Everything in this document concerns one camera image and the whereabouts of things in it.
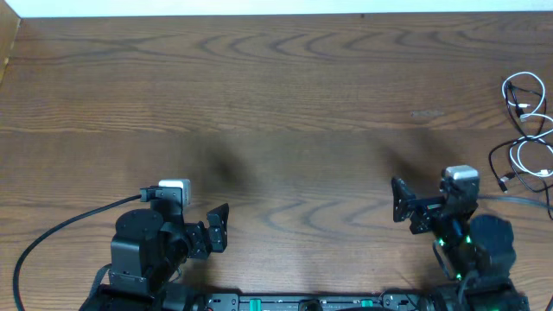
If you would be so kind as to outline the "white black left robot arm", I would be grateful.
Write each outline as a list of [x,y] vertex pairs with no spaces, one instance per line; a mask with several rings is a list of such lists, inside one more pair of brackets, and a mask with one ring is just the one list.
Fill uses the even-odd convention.
[[99,279],[82,310],[206,310],[207,297],[171,281],[189,258],[207,259],[227,246],[229,205],[207,213],[209,226],[186,223],[182,203],[153,200],[117,220],[109,282]]

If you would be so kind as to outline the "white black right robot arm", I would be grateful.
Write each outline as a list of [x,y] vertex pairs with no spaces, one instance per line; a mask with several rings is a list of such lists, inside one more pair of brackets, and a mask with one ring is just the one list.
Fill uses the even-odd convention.
[[510,271],[517,255],[512,224],[491,214],[474,216],[480,178],[443,176],[442,194],[421,199],[406,183],[391,179],[393,220],[410,221],[413,234],[431,232],[433,252],[452,283],[418,300],[419,310],[528,310],[528,298],[516,290]]

